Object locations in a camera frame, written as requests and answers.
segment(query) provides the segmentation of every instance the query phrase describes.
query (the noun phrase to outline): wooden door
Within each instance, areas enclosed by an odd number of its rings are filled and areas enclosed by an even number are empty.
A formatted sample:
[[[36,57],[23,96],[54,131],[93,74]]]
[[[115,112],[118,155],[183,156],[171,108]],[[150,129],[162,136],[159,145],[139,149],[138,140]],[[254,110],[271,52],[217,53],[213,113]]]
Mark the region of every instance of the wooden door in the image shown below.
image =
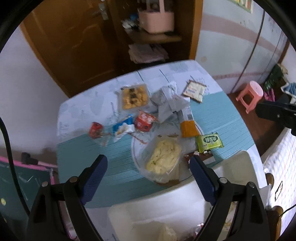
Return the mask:
[[[99,4],[106,8],[105,20]],[[21,29],[69,97],[122,73],[118,40],[103,1],[44,0],[25,18]]]

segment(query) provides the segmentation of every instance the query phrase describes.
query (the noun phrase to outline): chalkboard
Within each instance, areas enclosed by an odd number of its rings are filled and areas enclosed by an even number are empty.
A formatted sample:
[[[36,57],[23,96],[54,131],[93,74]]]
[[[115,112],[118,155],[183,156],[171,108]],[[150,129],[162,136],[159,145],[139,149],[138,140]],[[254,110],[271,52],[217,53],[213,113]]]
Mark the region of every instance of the chalkboard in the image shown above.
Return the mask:
[[[2,159],[0,158],[0,213],[15,235],[20,240],[24,240],[28,216],[17,195],[9,164]],[[50,183],[50,170],[42,171],[15,166],[15,171],[24,199],[31,210],[41,183],[44,181]]]

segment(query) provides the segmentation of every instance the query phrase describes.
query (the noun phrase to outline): table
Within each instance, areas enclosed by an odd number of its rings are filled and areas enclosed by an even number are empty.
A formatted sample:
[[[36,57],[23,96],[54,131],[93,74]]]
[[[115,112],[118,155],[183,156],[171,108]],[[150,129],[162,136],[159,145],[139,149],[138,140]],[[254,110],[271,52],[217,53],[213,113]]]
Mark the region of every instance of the table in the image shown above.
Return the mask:
[[[65,182],[71,176],[78,176],[99,154],[108,158],[108,170],[86,208],[110,207],[166,189],[138,172],[133,163],[133,137],[125,135],[120,141],[109,141],[108,146],[101,147],[88,136],[87,132],[93,121],[107,126],[117,115],[118,98],[115,91],[123,85],[144,82],[149,92],[153,93],[168,82],[175,81],[178,93],[181,94],[190,79],[207,85],[202,104],[191,101],[195,121],[205,134],[217,132],[224,144],[224,148],[213,150],[216,162],[210,167],[240,150],[247,150],[252,156],[259,187],[266,186],[259,153],[240,114],[217,82],[196,61],[187,60],[117,77],[80,93],[61,105],[57,130],[60,181]]]

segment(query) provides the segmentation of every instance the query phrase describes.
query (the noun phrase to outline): dough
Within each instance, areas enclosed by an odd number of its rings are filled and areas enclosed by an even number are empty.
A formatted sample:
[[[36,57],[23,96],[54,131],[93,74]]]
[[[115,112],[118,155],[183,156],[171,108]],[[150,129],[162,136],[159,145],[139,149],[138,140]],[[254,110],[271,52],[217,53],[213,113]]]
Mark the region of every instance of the dough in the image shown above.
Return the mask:
[[[155,147],[146,169],[156,174],[170,172],[178,162],[181,147],[173,140],[162,140]]]

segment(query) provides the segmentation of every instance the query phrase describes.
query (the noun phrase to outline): pink frame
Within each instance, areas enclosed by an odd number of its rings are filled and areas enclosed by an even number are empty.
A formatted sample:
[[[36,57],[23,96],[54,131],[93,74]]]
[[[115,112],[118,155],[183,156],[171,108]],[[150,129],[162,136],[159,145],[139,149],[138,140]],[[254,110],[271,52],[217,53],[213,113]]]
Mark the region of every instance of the pink frame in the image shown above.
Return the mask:
[[[4,162],[4,163],[8,163],[8,159],[5,157],[0,156],[0,162]],[[54,181],[54,176],[52,174],[52,168],[46,168],[44,166],[38,166],[38,165],[26,165],[21,163],[20,161],[16,161],[13,160],[13,163],[16,167],[24,167],[24,168],[28,168],[28,169],[32,169],[32,170],[39,170],[39,171],[44,171],[44,172],[49,172],[50,175],[50,184],[54,185],[55,181]]]

